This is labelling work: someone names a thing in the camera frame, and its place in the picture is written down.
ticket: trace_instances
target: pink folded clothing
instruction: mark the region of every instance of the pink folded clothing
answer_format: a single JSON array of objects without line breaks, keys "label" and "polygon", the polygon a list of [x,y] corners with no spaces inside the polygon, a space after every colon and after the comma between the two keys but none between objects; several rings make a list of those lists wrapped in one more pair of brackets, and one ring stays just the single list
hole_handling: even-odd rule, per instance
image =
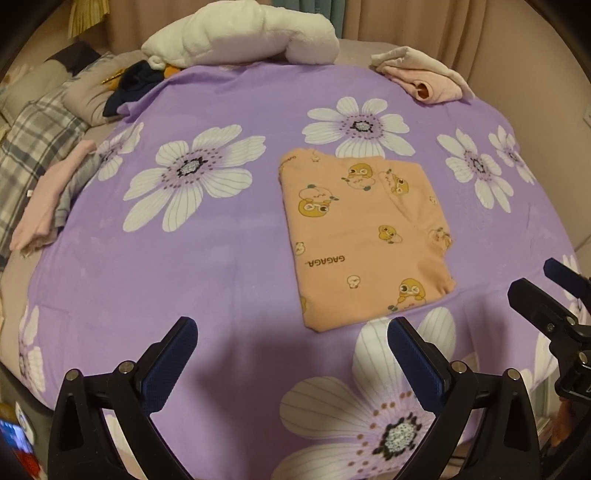
[{"label": "pink folded clothing", "polygon": [[409,95],[422,103],[443,103],[462,98],[462,89],[452,79],[428,70],[382,69],[388,80],[399,84]]},{"label": "pink folded clothing", "polygon": [[21,221],[12,234],[10,250],[22,250],[33,239],[51,232],[60,195],[86,156],[96,149],[92,140],[82,140],[61,162],[51,166],[37,182]]}]

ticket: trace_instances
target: purple bed sheet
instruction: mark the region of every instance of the purple bed sheet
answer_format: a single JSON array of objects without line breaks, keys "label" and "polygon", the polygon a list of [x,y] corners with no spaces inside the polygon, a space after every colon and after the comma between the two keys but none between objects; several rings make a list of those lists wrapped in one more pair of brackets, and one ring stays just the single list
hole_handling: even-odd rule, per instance
[{"label": "purple bed sheet", "polygon": [[21,369],[50,407],[68,369],[111,371],[190,316],[199,344],[152,418],[192,475],[393,476],[433,416],[388,349],[388,319],[304,327],[278,181],[297,147],[420,163],[457,287],[405,316],[448,359],[517,368],[528,388],[556,367],[506,292],[526,277],[580,313],[542,273],[548,257],[575,268],[572,247],[485,102],[426,106],[370,70],[260,63],[187,69],[124,109],[29,288]]}]

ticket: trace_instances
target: metal screw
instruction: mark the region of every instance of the metal screw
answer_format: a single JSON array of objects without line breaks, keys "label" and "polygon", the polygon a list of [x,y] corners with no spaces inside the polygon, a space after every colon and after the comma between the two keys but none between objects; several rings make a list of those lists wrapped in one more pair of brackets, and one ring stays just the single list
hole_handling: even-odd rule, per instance
[{"label": "metal screw", "polygon": [[507,370],[507,375],[512,380],[519,380],[521,378],[521,374],[517,370],[515,370],[515,368],[510,368],[509,370]]},{"label": "metal screw", "polygon": [[125,362],[121,362],[119,364],[119,371],[122,374],[128,374],[129,372],[131,372],[134,369],[134,367],[135,367],[135,363],[133,363],[129,360],[126,360]]},{"label": "metal screw", "polygon": [[80,371],[73,368],[72,370],[69,370],[68,373],[66,373],[66,380],[68,380],[68,382],[71,382],[72,380],[78,378],[78,375],[80,375]]},{"label": "metal screw", "polygon": [[452,362],[452,368],[453,368],[454,372],[457,372],[459,374],[462,374],[462,373],[465,373],[468,371],[468,367],[466,366],[466,364],[464,362],[460,362],[459,360]]}]

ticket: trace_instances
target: white cloth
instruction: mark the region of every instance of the white cloth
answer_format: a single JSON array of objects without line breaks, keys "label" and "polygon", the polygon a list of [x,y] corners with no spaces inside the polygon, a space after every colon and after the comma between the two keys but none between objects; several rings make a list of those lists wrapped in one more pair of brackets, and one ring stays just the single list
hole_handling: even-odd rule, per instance
[{"label": "white cloth", "polygon": [[462,90],[462,99],[472,100],[475,95],[462,75],[447,68],[439,60],[435,60],[426,53],[412,47],[397,47],[386,53],[371,55],[371,65],[376,71],[383,73],[384,67],[398,67],[399,69],[428,70],[438,73],[454,81]]},{"label": "white cloth", "polygon": [[333,63],[339,54],[335,28],[321,14],[220,0],[152,35],[142,46],[153,69],[168,63],[222,65],[264,60],[285,53],[290,63]]}]

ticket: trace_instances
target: plaid blanket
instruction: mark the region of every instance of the plaid blanket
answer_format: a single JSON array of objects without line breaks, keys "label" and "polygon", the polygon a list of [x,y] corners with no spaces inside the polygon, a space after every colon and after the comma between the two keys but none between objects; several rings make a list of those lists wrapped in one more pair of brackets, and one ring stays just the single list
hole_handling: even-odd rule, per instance
[{"label": "plaid blanket", "polygon": [[36,102],[28,103],[18,115],[0,146],[0,274],[10,251],[12,233],[27,205],[27,190],[35,188],[50,164],[66,158],[89,125],[63,106],[66,89],[98,63],[103,55],[72,80],[68,80]]}]

